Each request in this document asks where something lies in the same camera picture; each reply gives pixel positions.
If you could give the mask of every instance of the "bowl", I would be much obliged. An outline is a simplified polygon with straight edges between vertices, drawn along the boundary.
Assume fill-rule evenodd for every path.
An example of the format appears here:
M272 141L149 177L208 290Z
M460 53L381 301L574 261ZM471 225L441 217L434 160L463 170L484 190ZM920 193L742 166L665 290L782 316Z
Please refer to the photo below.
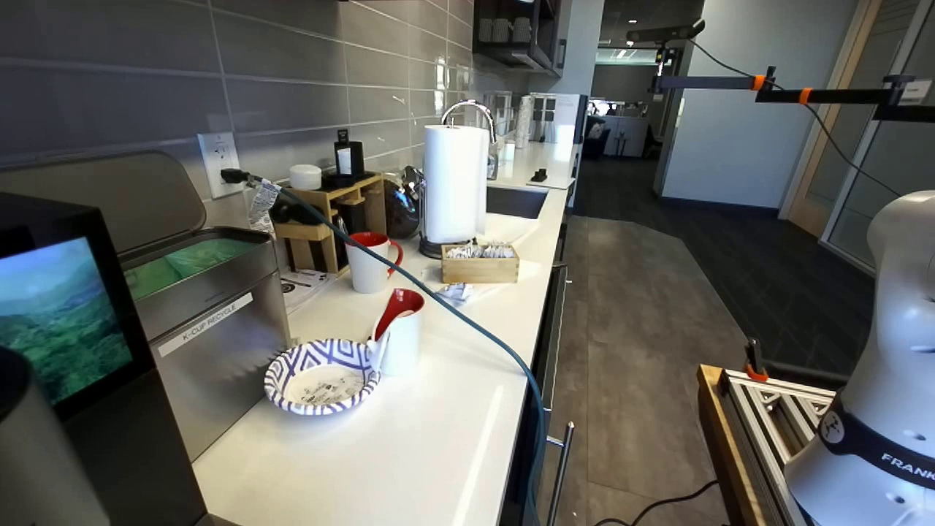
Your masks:
M357 410L374 389L370 344L311 339L288 347L263 373L266 398L291 414L336 414Z

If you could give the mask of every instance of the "box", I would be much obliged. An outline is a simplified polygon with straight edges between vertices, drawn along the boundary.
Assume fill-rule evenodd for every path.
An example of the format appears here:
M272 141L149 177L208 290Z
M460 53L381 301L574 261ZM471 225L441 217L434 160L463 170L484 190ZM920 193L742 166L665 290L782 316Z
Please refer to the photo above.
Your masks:
M519 255L511 244L450 244L441 250L441 284L517 284Z

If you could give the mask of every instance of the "paper towel roll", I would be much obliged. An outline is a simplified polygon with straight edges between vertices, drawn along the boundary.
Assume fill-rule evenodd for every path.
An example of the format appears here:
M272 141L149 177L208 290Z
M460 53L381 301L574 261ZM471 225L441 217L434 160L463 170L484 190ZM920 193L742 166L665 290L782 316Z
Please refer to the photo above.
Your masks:
M425 214L430 243L466 243L488 214L488 132L471 126L425 126Z

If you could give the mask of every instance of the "cup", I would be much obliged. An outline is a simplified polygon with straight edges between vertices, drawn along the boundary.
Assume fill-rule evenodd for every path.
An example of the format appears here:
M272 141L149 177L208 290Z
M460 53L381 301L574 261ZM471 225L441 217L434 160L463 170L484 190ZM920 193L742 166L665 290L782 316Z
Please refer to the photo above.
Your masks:
M291 190L308 193L322 186L322 170L316 164L291 164L288 166Z
M378 255L381 261L389 261L389 247L395 247L395 263L384 266L381 261L370 258L361 247L370 247L374 255ZM357 230L348 237L348 266L349 266L349 285L357 291L378 291L384 285L384 280L392 277L395 266L403 263L403 244L396 239L389 239L377 230Z
M415 290L395 290L384 301L384 310L374 326L374 369L381 377L399 377L418 366L418 339L419 339L419 306L424 299Z

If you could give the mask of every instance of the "gray tile backsplash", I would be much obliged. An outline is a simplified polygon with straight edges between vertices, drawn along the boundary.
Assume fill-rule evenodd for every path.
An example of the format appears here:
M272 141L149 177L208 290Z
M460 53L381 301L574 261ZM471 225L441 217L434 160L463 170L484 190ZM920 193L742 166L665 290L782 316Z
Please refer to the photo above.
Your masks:
M0 170L121 148L184 154L232 132L246 170L333 166L336 129L368 170L419 164L424 126L526 76L471 53L473 0L3 0Z

